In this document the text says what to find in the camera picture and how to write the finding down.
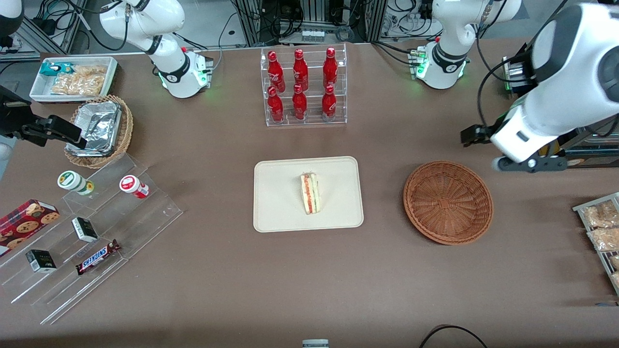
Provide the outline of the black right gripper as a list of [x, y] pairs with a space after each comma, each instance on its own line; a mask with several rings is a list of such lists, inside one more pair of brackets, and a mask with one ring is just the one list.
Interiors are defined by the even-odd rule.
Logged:
[[0, 87], [0, 134], [13, 137], [22, 130], [22, 140], [34, 145], [46, 145], [49, 139], [64, 141], [79, 149], [85, 149], [87, 141], [82, 129], [56, 115], [32, 121], [31, 102], [9, 89]]

